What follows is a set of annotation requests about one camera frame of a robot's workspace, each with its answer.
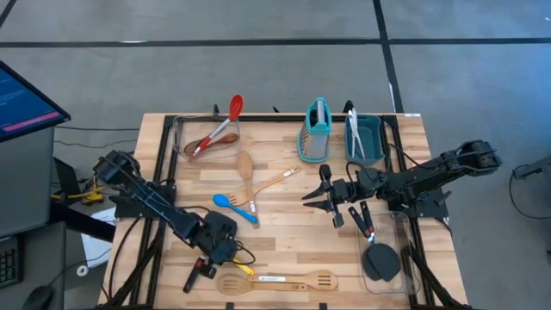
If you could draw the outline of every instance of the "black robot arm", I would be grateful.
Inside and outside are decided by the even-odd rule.
[[[100,158],[94,172],[109,187],[129,194],[133,201],[166,220],[179,239],[192,248],[198,246],[212,263],[223,264],[235,258],[238,245],[234,220],[214,211],[208,212],[203,219],[185,208],[174,207],[160,194],[156,184],[141,177],[138,161],[129,154],[110,152],[105,158]]]
[[[338,179],[331,184],[331,170],[328,165],[322,164],[319,167],[321,185],[302,199],[327,194],[326,201],[307,202],[304,205],[333,212],[334,223],[336,218],[342,219],[337,205],[368,199],[374,195],[392,202],[389,206],[398,206],[393,211],[403,211],[409,217],[444,217],[447,216],[447,210],[440,207],[450,194],[442,193],[444,184],[466,175],[479,177],[491,174],[500,165],[501,160],[495,150],[482,140],[465,142],[455,150],[444,152],[437,158],[401,172],[362,168],[356,172],[356,181],[353,182]]]

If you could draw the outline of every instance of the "butcher block tabletop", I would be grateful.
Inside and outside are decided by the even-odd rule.
[[[245,115],[299,115],[299,114],[245,114]],[[138,143],[134,157],[139,161],[141,174],[151,180],[165,114],[144,115],[139,131]],[[422,118],[419,115],[396,115],[399,133],[404,151],[418,162],[431,158],[429,145],[424,132]],[[218,123],[186,121],[183,126],[182,139],[186,143],[209,134]],[[375,294],[367,290],[360,265],[358,229],[347,212],[349,204],[341,205],[344,226],[334,228],[332,214],[317,208],[303,207],[300,199],[315,190],[320,183],[319,164],[308,164],[300,160],[297,154],[297,133],[301,122],[261,122],[241,121],[241,134],[238,145],[220,151],[220,156],[204,158],[189,163],[178,157],[176,165],[176,202],[175,206],[184,207],[201,205],[231,217],[238,223],[237,239],[253,252],[257,261],[251,265],[256,274],[305,275],[315,270],[329,270],[337,276],[338,286],[332,291],[319,291],[309,288],[305,292],[282,292],[253,290],[248,293],[227,296],[216,288],[219,277],[235,275],[245,278],[246,274],[232,263],[217,266],[218,272],[213,280],[199,276],[189,294],[183,292],[196,259],[201,255],[198,248],[190,249],[171,230],[167,228],[164,239],[163,255],[158,275],[157,293],[154,301],[156,309],[175,308],[226,308],[232,302],[240,308],[319,308],[319,303],[326,303],[329,309],[373,308],[373,309],[408,309],[407,295]],[[393,143],[390,128],[389,143]],[[170,134],[167,150],[172,149],[173,135]],[[333,122],[329,142],[329,158],[325,161],[331,167],[332,180],[344,178],[344,123]],[[243,178],[240,176],[235,154],[247,151],[253,161],[253,184],[267,180],[289,168],[300,167],[301,171],[283,181],[276,183],[256,195],[256,205],[260,227],[254,228],[244,218],[227,208],[213,204],[212,196],[217,193],[230,193],[242,189]],[[164,159],[166,177],[170,152]],[[392,150],[391,158],[395,162],[396,154]],[[406,160],[408,167],[412,163]],[[384,161],[375,165],[384,170]],[[386,212],[387,203],[376,198],[368,199],[372,213]],[[354,206],[359,210],[359,203]],[[248,204],[241,206],[250,211]],[[204,216],[206,212],[196,210]],[[113,249],[119,248],[123,235],[134,219],[124,219],[117,223]],[[144,220],[129,233],[121,248],[121,254],[115,266],[113,291],[115,293],[133,270],[139,251]],[[156,221],[152,232],[157,230]],[[419,219],[425,256],[428,265],[441,284],[461,303],[467,303],[467,297],[461,281],[461,274],[455,257],[454,246],[449,231],[433,219]],[[103,287],[108,287],[109,275],[113,265],[115,251],[111,251]],[[239,251],[237,258],[248,261],[250,258]],[[139,303],[145,302],[148,288],[150,267],[145,270],[140,286]],[[424,299],[419,292],[419,302]],[[100,295],[99,302],[105,302]]]

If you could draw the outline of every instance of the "white label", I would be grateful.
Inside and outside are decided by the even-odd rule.
[[[258,281],[285,282],[285,276],[259,276]]]

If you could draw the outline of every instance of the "silver tongs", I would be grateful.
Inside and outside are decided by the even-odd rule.
[[[348,111],[348,120],[350,123],[350,129],[352,129],[352,158],[356,156],[356,140],[358,140],[358,145],[360,146],[360,152],[362,153],[362,158],[365,159],[365,153],[363,152],[362,141],[360,140],[360,134],[358,133],[358,113],[356,108],[352,108]]]

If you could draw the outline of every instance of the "slotted wooden spatula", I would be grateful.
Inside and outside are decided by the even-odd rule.
[[[275,290],[306,292],[308,286],[303,283],[248,282],[239,276],[222,276],[216,282],[216,288],[224,295],[241,295],[252,290]]]
[[[250,282],[304,283],[319,290],[337,288],[338,279],[329,270],[318,270],[305,276],[249,276]]]

